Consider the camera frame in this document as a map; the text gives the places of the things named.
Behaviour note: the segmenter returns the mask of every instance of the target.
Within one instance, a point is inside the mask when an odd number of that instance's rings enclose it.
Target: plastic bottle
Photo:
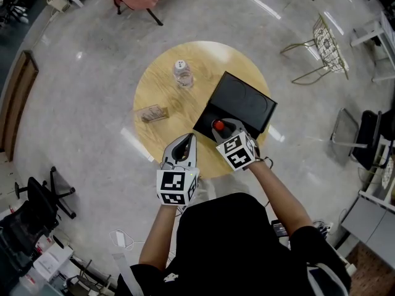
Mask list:
[[[193,85],[193,74],[184,60],[176,61],[173,68],[174,79],[181,88],[190,88]]]

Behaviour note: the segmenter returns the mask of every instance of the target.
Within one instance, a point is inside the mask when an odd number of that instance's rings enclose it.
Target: small wooden block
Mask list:
[[[159,107],[159,105],[152,105],[136,111],[137,116],[144,123],[151,123],[153,121],[163,120],[168,118],[167,107]]]

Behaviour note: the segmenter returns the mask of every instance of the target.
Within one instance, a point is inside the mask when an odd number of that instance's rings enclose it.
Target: white box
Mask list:
[[[249,139],[244,131],[218,145],[217,150],[233,171],[255,161],[254,141]]]
[[[200,170],[193,167],[184,169],[185,171],[156,171],[156,191],[162,204],[177,206],[189,204],[198,186]]]

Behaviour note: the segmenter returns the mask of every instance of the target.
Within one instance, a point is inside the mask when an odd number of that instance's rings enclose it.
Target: black device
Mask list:
[[[225,72],[193,129],[215,141],[212,122],[234,118],[242,121],[251,137],[257,139],[265,131],[276,106],[271,98]]]
[[[279,220],[272,220],[272,227],[274,229],[274,232],[276,233],[277,237],[286,237],[288,236],[288,233],[285,230],[285,227]]]

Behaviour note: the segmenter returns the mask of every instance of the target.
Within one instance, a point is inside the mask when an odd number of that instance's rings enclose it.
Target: round wooden table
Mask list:
[[[194,84],[192,88],[181,89],[173,77],[173,66],[179,59],[191,67]],[[193,126],[203,112],[215,87],[225,71],[242,79],[266,96],[270,97],[264,76],[245,55],[224,44],[195,41],[175,46],[146,69],[141,77],[133,103],[134,111],[158,104],[167,107],[169,118],[142,122],[135,114],[135,126],[141,143],[159,163],[165,148],[176,138],[194,133],[197,138],[197,167],[202,178],[214,178],[232,172],[232,169],[216,150],[211,139]],[[267,130],[258,137],[258,143],[265,141]]]

